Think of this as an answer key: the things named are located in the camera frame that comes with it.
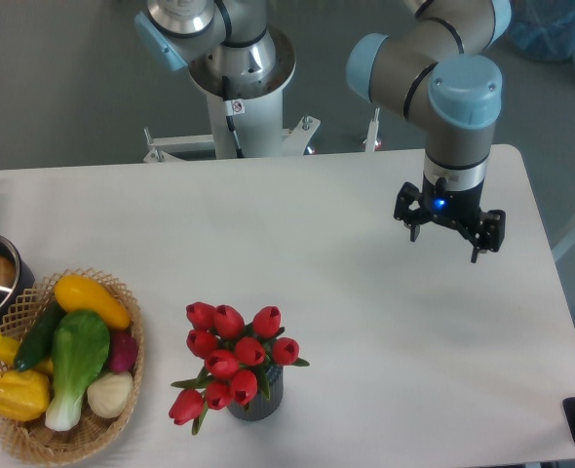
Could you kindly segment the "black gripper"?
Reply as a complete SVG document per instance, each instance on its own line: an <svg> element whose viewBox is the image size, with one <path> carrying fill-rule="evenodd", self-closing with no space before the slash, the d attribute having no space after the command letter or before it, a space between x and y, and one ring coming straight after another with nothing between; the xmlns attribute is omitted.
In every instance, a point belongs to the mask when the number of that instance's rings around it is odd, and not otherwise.
<svg viewBox="0 0 575 468"><path fill-rule="evenodd" d="M480 199L483 174L444 172L423 175L422 191L410 182L402 185L396 199L394 218L409 230L415 242L423 224L435 223L450 229L475 229L471 262L479 255L498 253L505 239L506 213L502 210L483 212Z"/></svg>

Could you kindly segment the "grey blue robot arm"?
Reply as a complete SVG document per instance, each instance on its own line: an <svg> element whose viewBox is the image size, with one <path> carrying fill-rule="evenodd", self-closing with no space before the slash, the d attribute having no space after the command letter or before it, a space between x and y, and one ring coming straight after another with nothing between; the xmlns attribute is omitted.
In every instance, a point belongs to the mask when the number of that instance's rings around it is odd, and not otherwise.
<svg viewBox="0 0 575 468"><path fill-rule="evenodd" d="M415 1L404 38L372 33L353 48L349 88L425 131L420 185L402 186L394 216L417 236L432 222L457 231L475 254L497 252L506 216L480 197L502 74L483 55L506 30L506 1ZM263 1L150 1L134 20L156 61L185 69L205 94L220 159L285 154L283 91L295 70L285 34Z"/></svg>

